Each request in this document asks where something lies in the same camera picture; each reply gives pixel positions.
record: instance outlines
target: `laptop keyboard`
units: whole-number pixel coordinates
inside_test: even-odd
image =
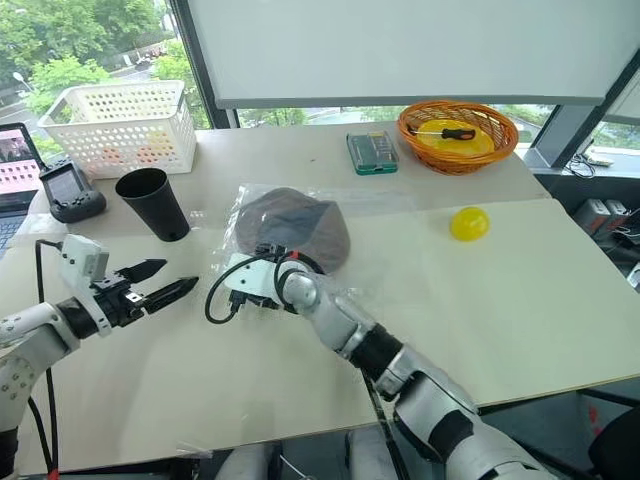
[[[0,218],[0,257],[7,249],[7,242],[15,235],[23,221],[24,217]]]

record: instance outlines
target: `screwdriver handle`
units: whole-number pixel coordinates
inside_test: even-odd
[[[475,130],[465,130],[464,128],[444,128],[442,138],[455,138],[456,140],[473,140],[476,137]]]

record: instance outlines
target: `robotic hand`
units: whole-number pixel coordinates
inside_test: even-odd
[[[248,258],[235,254],[230,266]],[[362,369],[385,400],[397,399],[399,429],[420,453],[446,463],[448,479],[555,478],[507,435],[485,424],[469,395],[443,370],[390,335],[331,279],[293,258],[280,263],[278,269],[257,260],[250,270],[230,273],[225,285],[235,291],[233,298],[238,292],[271,298],[310,320],[322,343]]]
[[[106,273],[109,253],[100,244],[67,235],[61,246],[60,275],[74,297],[52,305],[41,303],[0,317],[0,479],[14,472],[18,425],[38,377],[80,348],[94,333],[108,335],[182,298],[198,277],[182,278],[147,296],[133,292],[160,270],[166,260],[145,260]]]

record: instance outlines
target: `window sill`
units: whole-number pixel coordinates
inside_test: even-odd
[[[595,177],[638,178],[640,179],[640,156],[628,153],[613,153],[613,149],[595,150],[595,153],[613,160],[610,167],[594,165]],[[529,167],[534,175],[573,174],[563,168],[552,168],[535,148],[516,148],[514,153]]]

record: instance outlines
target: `tree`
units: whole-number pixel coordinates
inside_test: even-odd
[[[594,145],[599,147],[640,149],[640,127],[622,123],[601,123],[593,133]]]
[[[238,113],[243,127],[303,125],[307,119],[304,110],[300,108],[251,108],[239,110]]]
[[[66,56],[102,63],[162,33],[152,0],[0,0],[0,12],[0,85]]]
[[[110,49],[116,53],[144,46],[136,44],[138,37],[160,30],[160,21],[150,0],[97,0],[94,13],[110,38]]]
[[[62,147],[56,143],[51,137],[44,137],[38,133],[34,134],[31,139],[38,149],[38,153],[42,160],[46,163],[47,159],[63,153]]]
[[[87,60],[84,64],[75,57],[51,60],[34,67],[31,77],[34,91],[26,97],[25,102],[29,110],[42,115],[65,88],[100,83],[108,78],[109,74],[95,60]]]
[[[31,19],[25,9],[0,0],[0,85],[13,82],[12,73],[27,76],[31,65],[43,50]]]
[[[370,122],[392,122],[398,119],[405,108],[407,107],[359,107],[357,110],[362,112],[363,118]]]
[[[95,0],[19,0],[32,19],[49,58],[95,58],[109,43],[109,36],[95,18]]]
[[[538,127],[542,127],[549,115],[551,114],[551,110],[545,108],[542,105],[490,105],[492,108],[495,108],[503,115],[507,117],[519,119],[527,123],[531,123]]]
[[[169,40],[167,42],[167,55],[156,60],[153,77],[158,80],[183,80],[185,83],[185,98],[196,129],[211,128],[202,105],[200,92],[193,78],[189,59],[179,40]]]

